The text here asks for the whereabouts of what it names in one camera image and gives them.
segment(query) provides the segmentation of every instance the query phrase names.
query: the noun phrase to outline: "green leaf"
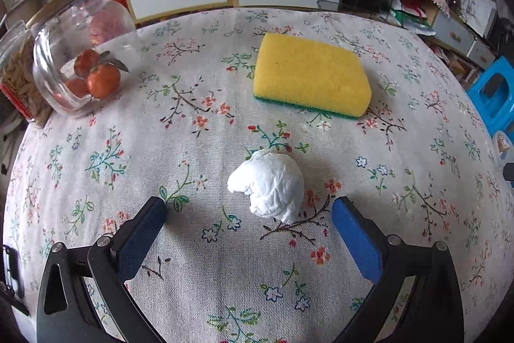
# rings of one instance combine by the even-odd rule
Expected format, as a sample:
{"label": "green leaf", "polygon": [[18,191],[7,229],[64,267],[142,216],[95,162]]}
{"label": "green leaf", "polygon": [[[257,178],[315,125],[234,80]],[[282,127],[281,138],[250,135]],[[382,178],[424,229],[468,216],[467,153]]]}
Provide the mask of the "green leaf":
{"label": "green leaf", "polygon": [[165,187],[161,186],[159,188],[159,195],[162,199],[166,201],[166,198],[168,198],[168,190]]}

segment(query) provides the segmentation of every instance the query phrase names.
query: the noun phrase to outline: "jar of pasta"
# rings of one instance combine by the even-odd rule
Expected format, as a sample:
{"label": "jar of pasta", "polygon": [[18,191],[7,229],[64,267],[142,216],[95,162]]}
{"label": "jar of pasta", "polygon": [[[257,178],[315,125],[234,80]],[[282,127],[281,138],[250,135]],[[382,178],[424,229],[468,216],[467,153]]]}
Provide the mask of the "jar of pasta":
{"label": "jar of pasta", "polygon": [[44,127],[52,108],[32,76],[34,39],[18,21],[0,40],[0,90],[16,109],[37,127]]}
{"label": "jar of pasta", "polygon": [[35,84],[66,117],[85,115],[115,96],[141,58],[134,21],[117,2],[52,0],[27,27],[34,36]]}

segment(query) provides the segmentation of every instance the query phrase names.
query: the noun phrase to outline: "table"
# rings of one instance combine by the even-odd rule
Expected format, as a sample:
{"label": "table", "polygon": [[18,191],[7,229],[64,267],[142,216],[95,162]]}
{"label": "table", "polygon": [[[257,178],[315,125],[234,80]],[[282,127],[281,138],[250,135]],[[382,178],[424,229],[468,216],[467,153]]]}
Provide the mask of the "table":
{"label": "table", "polygon": [[[255,100],[267,32],[354,51],[373,91],[366,115]],[[344,14],[273,9],[198,13],[139,33],[141,61],[128,63],[120,95],[87,117],[54,113],[43,130],[29,127],[14,163],[4,243],[21,256],[32,317],[17,319],[30,341],[52,244],[91,245],[152,195],[166,200],[169,219],[127,286],[166,341],[331,342],[371,289],[331,222],[343,195],[384,234],[448,243],[466,341],[479,334],[514,275],[514,203],[475,108],[418,37]],[[304,173],[294,226],[256,217],[248,197],[226,187],[268,146]],[[385,330],[402,312],[404,286]]]}

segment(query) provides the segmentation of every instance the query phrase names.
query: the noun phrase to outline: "red flower pattern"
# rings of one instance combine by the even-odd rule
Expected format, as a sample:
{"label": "red flower pattern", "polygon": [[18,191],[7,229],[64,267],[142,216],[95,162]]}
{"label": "red flower pattern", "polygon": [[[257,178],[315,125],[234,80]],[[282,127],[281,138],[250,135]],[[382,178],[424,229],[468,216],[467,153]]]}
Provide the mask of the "red flower pattern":
{"label": "red flower pattern", "polygon": [[330,191],[332,194],[335,194],[338,190],[341,189],[341,183],[330,179],[329,181],[325,182],[325,189]]}
{"label": "red flower pattern", "polygon": [[323,265],[330,260],[330,255],[324,247],[310,253],[310,258],[316,261],[317,265]]}

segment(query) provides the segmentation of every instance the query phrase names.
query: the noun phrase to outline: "orange fruit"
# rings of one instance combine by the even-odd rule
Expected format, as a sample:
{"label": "orange fruit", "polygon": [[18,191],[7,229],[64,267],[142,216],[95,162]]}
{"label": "orange fruit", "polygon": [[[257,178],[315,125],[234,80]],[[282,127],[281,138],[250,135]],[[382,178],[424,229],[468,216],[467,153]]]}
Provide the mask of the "orange fruit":
{"label": "orange fruit", "polygon": [[89,93],[96,99],[107,98],[120,86],[121,74],[117,67],[102,64],[91,70],[87,77]]}
{"label": "orange fruit", "polygon": [[75,59],[74,70],[78,77],[86,79],[91,68],[100,61],[100,55],[91,49],[84,50]]}
{"label": "orange fruit", "polygon": [[72,80],[68,80],[68,82],[66,82],[66,87],[79,98],[89,94],[86,81],[84,79],[79,79],[78,77]]}

